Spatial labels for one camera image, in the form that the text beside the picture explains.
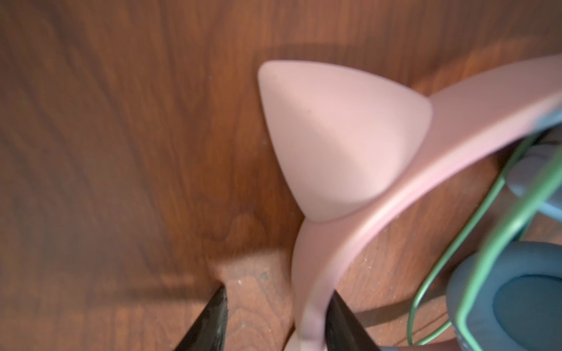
black pointed object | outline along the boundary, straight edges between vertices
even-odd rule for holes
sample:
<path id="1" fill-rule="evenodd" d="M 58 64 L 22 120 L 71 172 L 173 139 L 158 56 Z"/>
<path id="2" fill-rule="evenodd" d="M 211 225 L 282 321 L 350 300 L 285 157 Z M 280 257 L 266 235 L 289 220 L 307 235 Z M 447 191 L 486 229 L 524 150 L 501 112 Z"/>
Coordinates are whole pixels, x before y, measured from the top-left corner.
<path id="1" fill-rule="evenodd" d="M 174 351 L 223 351 L 227 321 L 226 288 L 223 285 L 212 296 Z"/>
<path id="2" fill-rule="evenodd" d="M 380 351 L 336 291 L 326 313 L 325 338 L 328 351 Z"/>

pink cat ear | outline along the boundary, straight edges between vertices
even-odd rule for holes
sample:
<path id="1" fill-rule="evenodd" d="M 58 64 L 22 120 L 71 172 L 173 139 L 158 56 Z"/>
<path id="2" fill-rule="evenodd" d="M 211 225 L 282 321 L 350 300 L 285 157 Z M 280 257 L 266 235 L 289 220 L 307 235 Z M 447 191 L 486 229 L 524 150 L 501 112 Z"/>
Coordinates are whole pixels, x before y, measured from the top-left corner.
<path id="1" fill-rule="evenodd" d="M 385 191 L 432 117 L 423 95 L 348 67 L 269 61 L 258 79 L 283 175 L 313 221 L 342 217 Z"/>

wooden surface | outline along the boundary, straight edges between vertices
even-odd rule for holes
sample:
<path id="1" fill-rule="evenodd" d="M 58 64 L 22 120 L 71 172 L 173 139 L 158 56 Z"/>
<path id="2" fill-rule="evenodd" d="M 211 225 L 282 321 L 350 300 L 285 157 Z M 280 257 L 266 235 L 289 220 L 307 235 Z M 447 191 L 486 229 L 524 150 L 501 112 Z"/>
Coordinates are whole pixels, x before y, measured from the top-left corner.
<path id="1" fill-rule="evenodd" d="M 562 3 L 526 0 L 3 1 L 0 350 L 169 350 L 219 281 L 226 350 L 281 350 L 302 213 L 259 65 L 338 63 L 431 94 L 562 52 L 561 18 Z M 381 344 L 403 343 L 407 300 L 501 160 L 413 205 L 342 280 Z"/>

green cable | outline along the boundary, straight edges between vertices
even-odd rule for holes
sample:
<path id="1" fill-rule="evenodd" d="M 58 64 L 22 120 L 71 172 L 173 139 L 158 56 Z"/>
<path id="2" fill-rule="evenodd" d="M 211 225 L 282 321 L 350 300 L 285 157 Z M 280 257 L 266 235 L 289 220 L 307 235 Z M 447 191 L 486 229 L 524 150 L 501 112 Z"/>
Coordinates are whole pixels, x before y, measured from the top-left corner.
<path id="1" fill-rule="evenodd" d="M 468 330 L 466 319 L 474 301 L 498 256 L 513 237 L 534 216 L 539 206 L 562 185 L 562 147 L 533 179 L 523 197 L 493 228 L 478 251 L 476 262 L 466 283 L 462 300 L 455 316 L 456 327 L 474 351 L 482 351 L 478 342 Z"/>
<path id="2" fill-rule="evenodd" d="M 437 277 L 437 275 L 441 272 L 447 261 L 453 256 L 453 254 L 458 250 L 458 248 L 462 245 L 466 237 L 472 232 L 476 224 L 480 221 L 482 216 L 488 211 L 489 207 L 492 205 L 493 201 L 496 199 L 500 190 L 505 185 L 505 177 L 507 173 L 515 166 L 515 164 L 521 159 L 523 154 L 533 145 L 533 143 L 538 139 L 539 133 L 532 134 L 526 137 L 515 149 L 509 160 L 507 161 L 505 167 L 502 169 L 500 174 L 498 175 L 496 181 L 493 183 L 492 187 L 490 188 L 488 194 L 482 201 L 481 205 L 478 207 L 472 218 L 466 223 L 464 228 L 460 231 L 457 235 L 455 240 L 449 245 L 447 250 L 441 256 L 439 261 L 435 264 L 432 268 L 431 272 L 421 284 L 420 288 L 416 292 L 414 296 L 414 300 L 412 301 L 412 306 L 410 308 L 410 315 L 408 316 L 408 324 L 406 327 L 406 336 L 408 339 L 408 344 L 412 345 L 424 345 L 431 340 L 438 337 L 441 333 L 443 333 L 449 326 L 451 326 L 451 322 L 447 321 L 442 326 L 440 326 L 436 331 L 431 333 L 430 335 L 426 336 L 425 338 L 421 339 L 419 342 L 414 343 L 413 338 L 413 330 L 414 330 L 414 318 L 416 312 L 418 311 L 419 305 L 422 302 L 423 296 L 425 296 L 427 290 Z"/>

pink plastic object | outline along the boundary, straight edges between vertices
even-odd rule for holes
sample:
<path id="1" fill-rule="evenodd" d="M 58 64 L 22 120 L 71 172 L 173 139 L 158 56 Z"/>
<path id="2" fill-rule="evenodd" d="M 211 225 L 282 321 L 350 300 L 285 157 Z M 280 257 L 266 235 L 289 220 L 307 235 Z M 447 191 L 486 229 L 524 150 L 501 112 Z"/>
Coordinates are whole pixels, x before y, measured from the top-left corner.
<path id="1" fill-rule="evenodd" d="M 322 351 L 328 302 L 353 259 L 437 184 L 544 124 L 562 105 L 562 55 L 503 66 L 430 98 L 303 61 L 266 62 L 259 84 L 275 153 L 306 216 L 292 263 L 298 342 L 286 350 Z"/>

